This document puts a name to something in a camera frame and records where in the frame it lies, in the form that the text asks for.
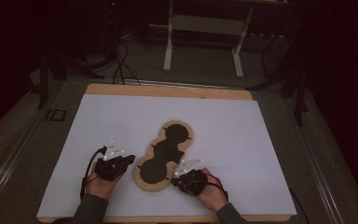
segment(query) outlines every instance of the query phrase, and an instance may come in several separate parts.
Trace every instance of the white surface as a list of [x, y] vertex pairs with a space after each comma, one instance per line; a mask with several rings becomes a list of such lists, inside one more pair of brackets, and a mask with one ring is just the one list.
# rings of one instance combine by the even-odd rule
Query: white surface
[[[194, 131], [183, 160], [203, 159], [242, 215], [295, 215], [290, 192], [257, 102], [144, 96], [84, 95], [38, 217], [70, 217], [92, 154], [113, 140], [141, 159], [162, 125], [179, 119]], [[145, 192], [122, 177], [107, 217], [208, 216], [212, 212], [174, 186]]]

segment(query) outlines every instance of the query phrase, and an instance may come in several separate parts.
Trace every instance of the hand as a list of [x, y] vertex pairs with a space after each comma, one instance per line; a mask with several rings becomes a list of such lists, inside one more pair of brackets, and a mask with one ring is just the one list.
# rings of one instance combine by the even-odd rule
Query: hand
[[104, 180], [95, 174], [95, 164], [96, 163], [94, 162], [92, 165], [92, 172], [87, 176], [88, 185], [86, 185], [86, 193], [109, 200], [115, 185], [120, 180], [122, 175], [113, 181]]
[[[208, 182], [221, 186], [220, 182], [215, 177], [211, 176], [211, 173], [207, 168], [203, 168], [202, 172], [208, 177]], [[197, 196], [197, 198], [203, 205], [205, 205], [205, 207], [214, 212], [219, 211], [223, 206], [228, 204], [225, 193], [212, 185], [206, 185], [205, 189]]]

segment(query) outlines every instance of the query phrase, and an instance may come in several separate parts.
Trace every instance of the forearm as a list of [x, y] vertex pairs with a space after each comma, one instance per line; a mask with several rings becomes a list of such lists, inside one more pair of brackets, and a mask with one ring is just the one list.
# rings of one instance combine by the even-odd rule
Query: forearm
[[101, 224], [109, 202], [92, 194], [86, 194], [78, 206], [70, 224]]
[[241, 217], [241, 215], [231, 203], [226, 204], [216, 214], [217, 217], [219, 217], [220, 223], [222, 224], [248, 223]]

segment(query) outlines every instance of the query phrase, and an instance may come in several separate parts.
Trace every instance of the wire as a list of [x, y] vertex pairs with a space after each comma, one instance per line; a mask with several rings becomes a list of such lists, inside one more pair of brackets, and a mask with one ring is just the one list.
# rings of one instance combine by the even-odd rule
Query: wire
[[91, 181], [86, 182], [87, 181], [87, 176], [89, 175], [89, 171], [92, 165], [92, 162], [94, 161], [95, 157], [98, 155], [98, 153], [102, 153], [103, 155], [105, 154], [107, 150], [107, 147], [101, 147], [100, 149], [98, 149], [91, 157], [91, 159], [89, 160], [89, 165], [87, 166], [87, 170], [86, 173], [84, 174], [84, 177], [81, 181], [81, 190], [80, 190], [80, 200], [83, 199], [83, 196], [86, 194], [86, 185], [88, 185], [91, 181], [93, 181], [95, 178], [93, 178]]
[[310, 224], [310, 220], [308, 219], [308, 216], [305, 213], [305, 210], [304, 210], [303, 206], [301, 205], [300, 200], [295, 195], [295, 192], [292, 190], [291, 186], [289, 186], [289, 191], [293, 195], [293, 197], [295, 198], [296, 202], [298, 203], [298, 206], [300, 207], [300, 210], [301, 210], [302, 214], [304, 215], [305, 220], [307, 221], [308, 224]]

